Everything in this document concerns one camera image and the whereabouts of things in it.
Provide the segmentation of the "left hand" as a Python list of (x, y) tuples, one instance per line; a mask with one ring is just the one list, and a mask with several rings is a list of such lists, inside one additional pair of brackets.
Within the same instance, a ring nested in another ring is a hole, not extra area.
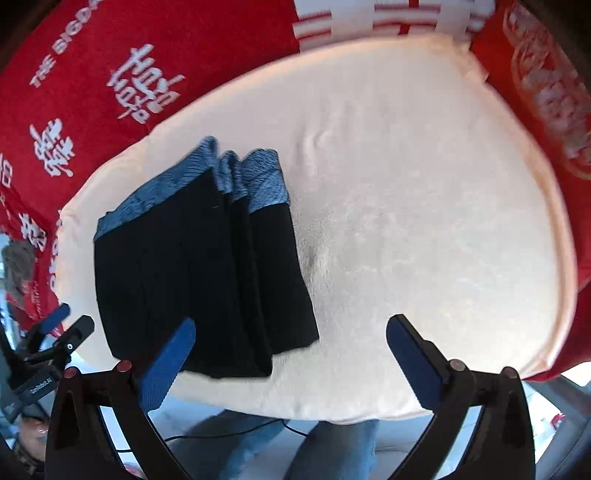
[(32, 417), (23, 417), (19, 423), (19, 443), (37, 461), (45, 461), (48, 429), (47, 422)]

